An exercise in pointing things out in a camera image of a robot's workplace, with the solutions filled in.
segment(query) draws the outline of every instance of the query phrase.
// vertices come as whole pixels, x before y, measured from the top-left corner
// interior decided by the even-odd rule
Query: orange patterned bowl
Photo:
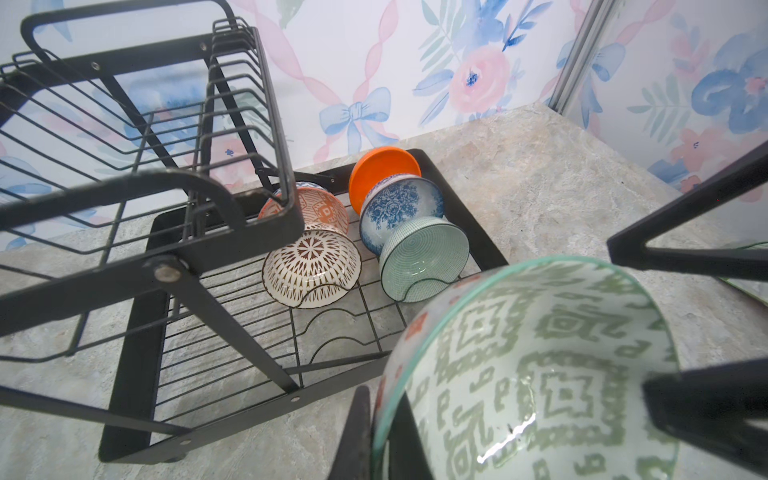
[[[323,188],[298,187],[299,207],[304,216],[304,223],[327,223],[344,233],[349,232],[349,215],[341,201]],[[259,218],[268,217],[283,208],[271,198],[266,201],[259,212]]]
[[[395,174],[422,176],[419,162],[402,148],[375,148],[361,158],[349,175],[349,202],[360,214],[366,195],[381,180]]]

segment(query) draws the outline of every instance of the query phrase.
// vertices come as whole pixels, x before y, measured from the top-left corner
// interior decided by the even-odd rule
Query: bolt
[[[173,283],[181,278],[181,272],[170,265],[162,264],[154,269],[154,277],[159,282]]]

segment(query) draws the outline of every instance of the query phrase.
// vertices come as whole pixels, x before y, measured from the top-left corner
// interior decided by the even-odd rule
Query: orange bowl
[[[362,202],[374,186],[395,174],[422,175],[419,162],[402,148],[375,148],[361,158],[349,175],[349,202],[360,214]]]

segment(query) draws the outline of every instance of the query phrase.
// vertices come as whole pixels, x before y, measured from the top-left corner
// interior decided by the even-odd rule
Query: floral wallpaper
[[[389,145],[533,101],[548,101],[589,2],[230,0],[235,14],[260,31],[294,168]],[[19,22],[26,15],[79,3],[14,3],[0,19],[0,55],[5,60],[26,50],[18,33]],[[129,15],[138,16],[116,17],[114,21],[141,25],[136,31],[141,41],[193,35],[210,31],[212,19],[222,16],[212,2],[202,3],[159,8],[150,14],[135,12]],[[184,22],[174,22],[180,8],[192,10],[185,11]],[[35,35],[41,45],[60,56],[118,48],[136,41],[111,35],[106,21],[62,22],[38,28]],[[126,74],[118,80],[138,108],[146,111],[201,100],[205,75],[205,65],[199,62]],[[120,111],[98,89],[89,84],[84,84],[84,89]],[[243,97],[241,101],[253,99]],[[28,103],[24,112],[61,132],[74,146],[39,138],[34,129],[16,118],[3,130],[16,138],[27,138],[27,145],[37,144],[40,151],[55,151],[83,174],[54,165],[22,144],[0,137],[0,187],[4,189],[0,203],[106,178],[133,161],[125,152],[136,147],[137,141],[129,139],[138,132],[119,114],[104,108],[84,114],[61,98],[50,96],[45,106],[50,109]],[[258,123],[259,119],[253,115],[247,121]],[[190,163],[192,158],[188,151],[194,145],[189,140],[193,122],[192,117],[174,120],[167,126],[174,131],[160,135],[163,142],[170,142],[170,153],[183,163]],[[244,150],[237,137],[218,139],[212,148],[214,160]],[[147,152],[145,158],[149,161],[153,155]],[[215,170],[214,177],[237,188],[255,180],[249,170],[233,164]],[[131,201],[125,215],[179,201],[177,197],[168,194]],[[34,241],[30,235],[50,238],[98,225],[108,221],[114,210],[115,206],[100,207],[28,225],[17,234],[0,233],[0,250]]]
[[[619,9],[566,116],[685,193],[768,140],[768,3],[633,0]],[[758,187],[714,213],[768,239]]]

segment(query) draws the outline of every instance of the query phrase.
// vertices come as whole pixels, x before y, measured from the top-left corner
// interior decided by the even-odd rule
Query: bowl rim
[[[390,177],[394,177],[394,176],[396,176],[396,175],[412,175],[412,174],[393,174],[393,175],[389,175],[389,177],[387,177],[387,178],[390,178]],[[391,184],[389,184],[389,185],[385,186],[384,188],[382,188],[381,190],[379,190],[378,192],[376,192],[376,195],[374,195],[373,197],[371,197],[371,200],[370,200],[370,202],[367,202],[367,203],[366,203],[366,202],[363,202],[363,205],[362,205],[362,211],[360,212],[360,215],[359,215],[359,216],[360,216],[360,219],[359,219],[359,221],[357,222],[357,223],[358,223],[358,225],[357,225],[357,230],[358,230],[358,232],[359,232],[359,235],[360,235],[360,241],[362,242],[362,244],[363,244],[363,245],[366,245],[366,241],[363,239],[363,236],[362,236],[362,219],[365,217],[365,215],[366,215],[366,211],[368,211],[368,207],[371,205],[371,203],[373,203],[373,201],[376,199],[376,197],[378,197],[378,196],[379,196],[379,195],[380,195],[380,194],[381,194],[381,193],[382,193],[384,190],[386,190],[387,188],[390,188],[392,185],[397,185],[397,184],[399,184],[400,182],[404,182],[404,181],[406,181],[406,180],[423,180],[423,181],[425,181],[425,182],[429,182],[429,183],[430,183],[430,184],[431,184],[431,185],[432,185],[432,186],[435,188],[435,190],[437,190],[437,193],[438,193],[438,194],[440,194],[440,197],[442,197],[442,191],[440,191],[440,187],[438,187],[438,186],[437,186],[437,184],[436,184],[435,182],[433,182],[432,180],[430,180],[430,179],[428,179],[428,178],[424,178],[424,177],[419,177],[419,176],[417,176],[417,175],[413,175],[412,177],[408,177],[408,178],[400,178],[400,179],[398,179],[398,180],[394,180],[394,181],[393,181]]]
[[[411,284],[408,286],[408,289],[406,290],[406,294],[405,294],[405,296],[404,296],[402,299],[398,300],[398,299],[396,299],[395,297],[393,297],[393,296],[389,295],[389,293],[386,291],[386,288],[384,287],[384,269],[386,268],[386,264],[387,264],[387,262],[389,261],[389,259],[390,259],[390,258],[392,258],[392,253],[394,253],[394,252],[395,252],[395,250],[397,250],[397,247],[399,247],[399,246],[400,246],[400,244],[401,244],[402,242],[404,242],[404,241],[405,241],[405,240],[406,240],[408,237],[410,237],[410,236],[411,236],[411,235],[413,235],[414,233],[418,233],[418,232],[420,232],[420,231],[422,231],[422,230],[425,230],[425,229],[427,229],[427,228],[436,227],[436,226],[453,227],[453,228],[457,229],[458,231],[460,231],[461,233],[463,233],[463,234],[464,234],[464,238],[466,238],[466,239],[467,239],[467,257],[466,257],[466,259],[464,260],[464,265],[466,266],[467,262],[469,261],[469,255],[470,255],[470,249],[469,249],[469,237],[467,236],[467,233],[466,233],[466,232],[465,232],[465,231],[464,231],[464,230],[463,230],[463,229],[462,229],[460,226],[458,226],[458,225],[456,225],[456,224],[454,224],[454,223],[451,223],[451,222],[449,222],[448,220],[446,220],[446,219],[444,219],[444,218],[439,218],[439,217],[420,217],[420,218],[430,218],[430,219],[432,219],[432,218],[433,218],[433,219],[439,220],[439,222],[437,222],[437,223],[430,223],[430,224],[428,224],[428,225],[424,225],[423,227],[419,227],[419,228],[417,228],[416,230],[412,231],[411,233],[409,233],[408,235],[406,235],[405,237],[403,237],[403,239],[402,239],[402,240],[400,240],[398,243],[396,243],[394,247],[392,247],[392,249],[389,251],[389,254],[387,254],[386,258],[384,259],[384,263],[380,263],[380,262],[379,262],[379,278],[381,279],[381,283],[382,283],[382,290],[384,290],[384,293],[385,293],[385,294],[386,294],[386,295],[387,295],[389,298],[391,298],[391,299],[395,300],[396,302],[404,302],[404,303],[409,303],[409,302],[406,302],[406,298],[408,298],[408,294],[410,293],[410,291],[411,291],[411,288],[413,288],[413,286],[414,286],[414,285],[416,285],[417,283],[420,283],[420,282],[422,282],[422,281],[425,281],[425,280],[437,280],[437,281],[439,281],[439,282],[443,282],[443,283],[445,283],[445,286],[448,286],[448,285],[450,285],[450,284],[451,284],[451,282],[453,281],[453,280],[451,280],[451,282],[444,282],[443,280],[441,280],[441,279],[439,279],[439,278],[422,278],[422,279],[420,279],[420,280],[416,280],[414,283],[411,283]]]
[[[438,323],[435,325],[435,328],[432,329],[431,332],[427,335],[427,337],[424,339],[423,343],[419,346],[418,349],[413,353],[411,358],[407,361],[407,363],[404,364],[403,371],[399,379],[397,379],[395,385],[392,387],[392,391],[390,392],[388,402],[385,405],[382,405],[382,415],[380,416],[380,420],[377,423],[376,422],[376,411],[372,412],[372,417],[374,424],[372,426],[373,432],[371,435],[371,466],[372,466],[372,478],[378,479],[382,477],[381,467],[383,466],[383,455],[384,455],[384,447],[386,445],[386,440],[389,437],[389,431],[392,429],[392,421],[395,418],[395,410],[397,408],[397,404],[399,404],[400,399],[405,394],[406,390],[406,383],[408,382],[408,379],[413,374],[413,370],[416,368],[416,366],[421,362],[423,356],[426,353],[426,350],[435,342],[435,339],[437,338],[438,334],[442,331],[442,329],[445,328],[446,325],[448,325],[448,322],[452,320],[456,314],[464,308],[469,302],[471,302],[477,295],[479,295],[481,292],[486,290],[488,287],[493,286],[495,283],[497,283],[499,280],[505,278],[508,275],[511,275],[513,273],[520,272],[521,270],[524,270],[526,268],[529,268],[530,266],[535,266],[541,263],[554,263],[559,261],[577,261],[582,263],[592,263],[594,265],[607,267],[609,270],[614,271],[615,273],[619,273],[624,278],[631,281],[635,286],[640,288],[641,292],[650,300],[650,304],[653,307],[654,310],[659,315],[659,318],[663,320],[664,324],[664,332],[667,334],[667,339],[669,340],[669,344],[671,347],[671,353],[674,355],[674,362],[675,366],[677,367],[677,370],[680,370],[680,356],[677,352],[677,347],[675,346],[674,339],[672,337],[672,332],[669,328],[669,322],[664,317],[664,314],[662,313],[659,306],[656,304],[656,301],[654,298],[648,293],[648,291],[645,289],[645,287],[633,276],[631,276],[629,273],[618,267],[617,265],[614,265],[613,263],[606,262],[604,260],[600,260],[598,258],[594,257],[580,257],[576,255],[552,255],[549,257],[540,257],[533,260],[528,260],[525,262],[515,263],[514,265],[507,265],[507,266],[500,266],[498,268],[498,272],[491,275],[489,278],[486,278],[484,281],[481,281],[475,287],[471,290],[469,290],[456,304],[451,306],[451,308],[445,312],[443,317],[438,321]],[[395,344],[395,347],[392,348],[392,351],[394,352],[395,348],[397,348],[397,344]],[[680,442],[675,443],[675,453],[674,453],[674,460],[673,464],[677,464],[677,458],[680,453]]]
[[[328,190],[326,190],[325,188],[322,188],[322,187],[320,187],[320,188],[317,188],[317,187],[297,187],[296,188],[296,197],[298,198],[298,196],[301,195],[301,192],[302,191],[306,191],[306,190],[316,190],[316,191],[322,192],[327,197],[332,197],[341,206],[341,209],[344,210],[344,214],[346,215],[346,233],[345,233],[345,235],[349,234],[349,223],[350,223],[349,222],[349,213],[346,211],[346,207],[344,206],[344,203],[341,200],[339,200],[339,198],[336,195],[330,193]],[[258,219],[263,218],[264,210],[266,209],[267,205],[270,204],[270,202],[276,203],[275,200],[272,197],[268,198],[267,201],[264,203],[264,205],[261,207],[261,209],[259,209],[259,216],[257,217]]]
[[[410,159],[412,161],[412,164],[416,166],[416,171],[418,172],[418,175],[420,177],[422,176],[421,165],[419,165],[419,161],[416,160],[416,158],[413,155],[411,155],[411,152],[409,152],[409,151],[407,151],[407,150],[405,150],[403,148],[400,148],[400,147],[392,147],[392,146],[378,147],[378,148],[372,149],[371,151],[369,151],[368,153],[363,155],[360,158],[360,160],[357,161],[357,163],[355,163],[355,166],[352,168],[352,173],[349,174],[349,183],[348,183],[348,187],[347,187],[347,190],[349,191],[349,204],[352,205],[352,209],[355,211],[356,214],[360,213],[360,209],[362,209],[362,202],[364,202],[366,200],[366,195],[368,194],[368,192],[370,190],[366,191],[365,195],[362,196],[362,199],[358,199],[357,195],[353,194],[353,189],[350,188],[350,187],[352,186],[353,182],[355,181],[355,177],[360,172],[360,169],[362,168],[362,166],[365,163],[367,163],[372,158],[374,158],[374,157],[376,157],[376,156],[378,156],[380,154],[384,154],[386,152],[393,152],[393,153],[397,153],[397,154],[405,154],[405,157]]]
[[[345,235],[344,233],[341,233],[341,232],[337,232],[337,231],[335,231],[334,229],[331,229],[331,228],[325,228],[325,227],[321,227],[320,225],[317,225],[316,227],[311,227],[311,228],[307,228],[307,229],[305,229],[305,230],[304,230],[304,231],[301,233],[301,236],[299,237],[299,240],[300,240],[300,239],[301,239],[301,237],[303,237],[303,236],[304,236],[304,234],[305,234],[305,233],[307,233],[307,232],[331,232],[331,233],[333,233],[333,234],[335,234],[335,235],[338,235],[338,236],[342,237],[344,240],[346,240],[346,242],[347,242],[347,243],[348,243],[348,244],[349,244],[349,245],[352,247],[352,249],[353,249],[354,251],[356,251],[356,252],[357,252],[357,263],[358,263],[358,265],[360,265],[360,268],[359,268],[359,270],[360,270],[360,271],[358,272],[358,274],[357,274],[357,278],[355,279],[355,282],[354,282],[354,283],[357,283],[357,282],[358,282],[358,280],[359,280],[359,278],[360,278],[360,275],[362,274],[362,255],[360,254],[360,250],[357,248],[357,245],[355,245],[355,242],[353,242],[353,241],[352,241],[352,239],[350,239],[350,238],[349,238],[349,236]],[[346,287],[344,287],[344,286],[341,286],[341,285],[338,285],[338,284],[336,284],[336,283],[323,283],[323,284],[320,284],[320,285],[314,286],[314,287],[312,287],[311,289],[307,290],[307,291],[306,291],[306,292],[305,292],[305,293],[302,295],[302,297],[301,297],[301,300],[299,301],[299,305],[298,305],[298,306],[287,305],[287,304],[285,304],[285,303],[283,303],[283,302],[279,301],[279,300],[278,300],[277,298],[275,298],[275,296],[274,296],[274,295],[273,295],[273,294],[270,292],[270,289],[268,289],[268,288],[266,287],[266,286],[267,286],[267,282],[266,282],[266,278],[264,277],[264,270],[265,270],[265,268],[264,268],[264,267],[266,266],[266,261],[267,261],[267,260],[270,258],[270,255],[272,255],[272,254],[273,254],[273,253],[275,253],[275,252],[278,252],[278,251],[282,250],[283,248],[284,248],[284,247],[281,247],[281,248],[278,248],[277,250],[272,250],[272,251],[270,251],[270,252],[269,252],[269,253],[266,255],[266,257],[264,257],[264,261],[263,261],[263,262],[262,262],[262,264],[261,264],[261,284],[262,284],[262,285],[264,285],[264,291],[266,292],[266,294],[267,294],[267,295],[269,295],[269,296],[270,296],[270,298],[271,298],[272,300],[274,300],[274,301],[278,302],[280,305],[284,305],[284,306],[287,306],[287,307],[289,307],[289,308],[297,308],[297,309],[302,309],[302,310],[304,310],[304,309],[306,309],[306,310],[311,310],[311,309],[314,309],[314,308],[321,308],[321,307],[323,307],[323,306],[328,306],[328,305],[330,305],[330,303],[328,303],[328,304],[326,304],[326,305],[321,305],[321,306],[302,306],[302,305],[304,304],[304,300],[306,300],[306,297],[307,297],[307,295],[309,295],[310,293],[312,293],[314,290],[317,290],[317,289],[319,289],[319,288],[322,288],[322,287],[324,287],[324,286],[335,286],[335,287],[337,287],[337,288],[339,288],[339,289],[341,289],[341,290],[344,290],[344,295],[346,295],[347,293],[349,293],[349,292],[351,292],[352,290],[354,290],[354,289],[355,289],[355,287],[354,287],[354,284],[353,284],[352,288],[349,288],[349,289],[347,289]],[[335,300],[334,300],[334,301],[332,301],[331,303],[333,303],[333,302],[336,302],[337,300],[341,300],[341,298],[342,298],[342,297],[344,297],[344,295],[342,295],[340,298],[337,298],[337,299],[335,299]]]

